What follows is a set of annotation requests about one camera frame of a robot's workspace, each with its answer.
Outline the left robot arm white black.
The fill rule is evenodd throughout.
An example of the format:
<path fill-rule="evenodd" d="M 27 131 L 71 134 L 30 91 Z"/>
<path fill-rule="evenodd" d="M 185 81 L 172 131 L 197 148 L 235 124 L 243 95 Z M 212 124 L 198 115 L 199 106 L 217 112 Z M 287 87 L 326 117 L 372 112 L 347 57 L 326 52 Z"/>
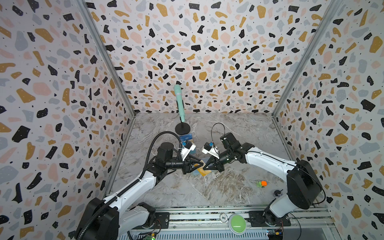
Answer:
<path fill-rule="evenodd" d="M 201 160 L 191 154 L 195 149 L 196 145 L 190 141 L 183 143 L 178 150 L 172 143 L 162 143 L 157 155 L 150 159 L 137 178 L 110 196 L 102 200 L 95 198 L 88 203 L 75 239 L 116 240 L 136 227 L 150 228 L 156 209 L 146 203 L 133 207 L 133 203 L 171 171 L 180 169 L 183 174 L 188 174 L 201 167 Z"/>

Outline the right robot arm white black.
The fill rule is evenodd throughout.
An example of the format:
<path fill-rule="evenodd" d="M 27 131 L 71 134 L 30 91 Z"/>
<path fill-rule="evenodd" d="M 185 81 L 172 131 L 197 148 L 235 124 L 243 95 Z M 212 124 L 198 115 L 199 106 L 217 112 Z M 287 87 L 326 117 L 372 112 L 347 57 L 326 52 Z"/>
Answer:
<path fill-rule="evenodd" d="M 204 170 L 223 172 L 225 165 L 238 161 L 249 164 L 277 176 L 287 184 L 287 192 L 273 200 L 263 211 L 262 217 L 268 225 L 288 216 L 296 209 L 307 210 L 323 191 L 323 187 L 309 162 L 285 160 L 266 153 L 253 144 L 241 144 L 232 133 L 220 138 L 225 151 L 219 153 L 214 143 L 205 143 L 203 154 L 211 155 Z"/>

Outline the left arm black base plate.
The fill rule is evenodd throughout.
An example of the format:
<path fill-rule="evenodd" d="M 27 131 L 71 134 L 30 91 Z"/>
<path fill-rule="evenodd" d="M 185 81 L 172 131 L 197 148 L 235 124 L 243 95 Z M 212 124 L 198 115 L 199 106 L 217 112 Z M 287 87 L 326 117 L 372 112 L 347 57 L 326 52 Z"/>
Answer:
<path fill-rule="evenodd" d="M 170 223 L 170 213 L 169 212 L 156 212 L 154 217 L 150 217 L 148 223 L 145 223 L 143 226 L 137 226 L 134 230 L 155 230 L 155 229 L 168 229 Z"/>

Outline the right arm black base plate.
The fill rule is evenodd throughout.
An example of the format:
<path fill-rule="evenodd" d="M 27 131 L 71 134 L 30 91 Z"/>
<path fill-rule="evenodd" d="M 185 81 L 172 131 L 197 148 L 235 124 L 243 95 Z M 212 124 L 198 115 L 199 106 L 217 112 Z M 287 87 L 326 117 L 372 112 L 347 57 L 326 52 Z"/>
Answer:
<path fill-rule="evenodd" d="M 290 227 L 291 221 L 288 215 L 282 218 L 276 217 L 265 217 L 264 211 L 249 211 L 248 222 L 252 227 Z"/>

